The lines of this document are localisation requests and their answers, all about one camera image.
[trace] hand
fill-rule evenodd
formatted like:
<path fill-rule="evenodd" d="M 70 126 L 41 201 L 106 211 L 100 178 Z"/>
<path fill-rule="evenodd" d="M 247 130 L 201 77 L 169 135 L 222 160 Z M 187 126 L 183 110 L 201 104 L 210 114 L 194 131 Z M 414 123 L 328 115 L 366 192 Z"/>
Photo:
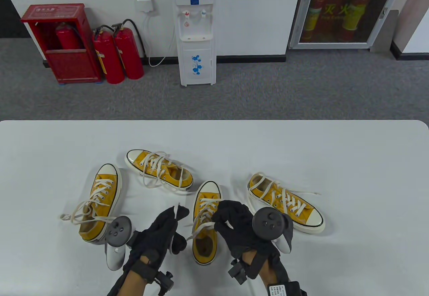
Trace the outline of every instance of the hand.
<path fill-rule="evenodd" d="M 161 212 L 153 224 L 147 230 L 138 233 L 133 241 L 130 246 L 130 257 L 123 268 L 124 272 L 129 272 L 138 259 L 158 270 L 170 247 L 173 254 L 183 251 L 186 247 L 186 239 L 176 233 L 176 229 L 178 221 L 187 215 L 189 215 L 189 209 L 182 206 L 178 206 L 176 216 L 174 207 Z"/>
<path fill-rule="evenodd" d="M 221 201 L 211 218 L 215 222 L 214 229 L 225 239 L 234 258 L 240 258 L 243 253 L 251 250 L 256 250 L 260 255 L 280 256 L 271 241 L 265 241 L 253 232 L 253 215 L 244 204 L 237 201 Z"/>

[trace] yellow canvas sneaker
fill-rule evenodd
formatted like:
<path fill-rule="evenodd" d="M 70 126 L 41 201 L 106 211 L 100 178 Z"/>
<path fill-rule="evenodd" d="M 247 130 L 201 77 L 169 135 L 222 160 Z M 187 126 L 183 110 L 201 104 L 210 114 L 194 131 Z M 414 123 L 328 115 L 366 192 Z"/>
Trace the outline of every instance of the yellow canvas sneaker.
<path fill-rule="evenodd" d="M 222 201 L 221 188 L 213 181 L 206 181 L 196 192 L 193 206 L 192 253 L 200 265 L 210 264 L 218 251 L 218 234 L 211 216 Z"/>
<path fill-rule="evenodd" d="M 254 174 L 247 188 L 250 198 L 289 215 L 295 229 L 305 233 L 321 233 L 325 229 L 325 219 L 314 206 L 263 173 Z"/>
<path fill-rule="evenodd" d="M 186 191 L 193 183 L 191 173 L 167 159 L 164 152 L 149 152 L 145 150 L 131 150 L 125 155 L 125 163 L 135 173 L 143 177 L 146 187 L 154 188 L 160 181 L 163 186 L 168 185 L 175 190 Z M 146 184 L 145 178 L 155 179 L 154 184 Z"/>
<path fill-rule="evenodd" d="M 61 220 L 80 225 L 79 234 L 84 241 L 100 241 L 106 232 L 107 224 L 119 200 L 122 189 L 122 177 L 113 164 L 104 164 L 98 170 L 92 184 L 88 200 L 82 201 L 71 215 L 62 214 Z"/>

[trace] metal frame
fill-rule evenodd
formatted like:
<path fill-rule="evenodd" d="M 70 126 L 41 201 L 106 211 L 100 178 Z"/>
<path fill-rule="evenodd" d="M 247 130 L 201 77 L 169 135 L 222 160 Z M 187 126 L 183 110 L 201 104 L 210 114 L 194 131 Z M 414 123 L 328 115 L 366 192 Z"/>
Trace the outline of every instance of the metal frame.
<path fill-rule="evenodd" d="M 307 16 L 308 7 L 310 6 L 310 0 L 301 0 L 294 23 L 291 42 L 289 44 L 290 49 L 368 49 L 374 44 L 375 38 L 380 32 L 383 22 L 387 17 L 390 9 L 392 8 L 395 0 L 387 0 L 384 9 L 386 15 L 379 17 L 368 37 L 366 43 L 300 43 L 302 29 L 304 27 L 305 18 Z"/>

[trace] white table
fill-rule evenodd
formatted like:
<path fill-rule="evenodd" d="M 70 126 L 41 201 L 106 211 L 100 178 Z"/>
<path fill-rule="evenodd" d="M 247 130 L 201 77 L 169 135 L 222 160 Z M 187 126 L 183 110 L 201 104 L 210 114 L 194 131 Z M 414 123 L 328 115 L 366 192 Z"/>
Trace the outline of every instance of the white table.
<path fill-rule="evenodd" d="M 65 205 L 88 196 L 98 168 L 115 163 L 124 203 L 139 230 L 193 196 L 146 189 L 126 169 L 130 149 L 163 150 L 244 201 L 251 174 L 263 171 L 305 195 L 326 216 L 318 236 L 294 232 L 282 257 L 291 279 L 313 296 L 429 295 L 429 132 L 419 121 L 3 121 L 0 123 L 0 295 L 105 295 L 120 272 L 104 248 L 58 220 Z M 188 236 L 192 222 L 178 231 Z M 190 245 L 168 255 L 167 295 L 254 295 L 259 279 L 239 286 L 217 259 L 197 265 Z M 158 285 L 145 295 L 156 295 Z"/>

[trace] red fire hydrant cabinet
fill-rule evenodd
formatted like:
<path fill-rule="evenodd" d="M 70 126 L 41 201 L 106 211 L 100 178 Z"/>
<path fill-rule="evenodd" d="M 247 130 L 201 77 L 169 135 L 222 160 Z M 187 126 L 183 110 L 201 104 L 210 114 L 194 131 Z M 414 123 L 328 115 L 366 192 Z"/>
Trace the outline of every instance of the red fire hydrant cabinet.
<path fill-rule="evenodd" d="M 29 24 L 59 83 L 101 81 L 84 4 L 31 5 L 21 21 Z"/>

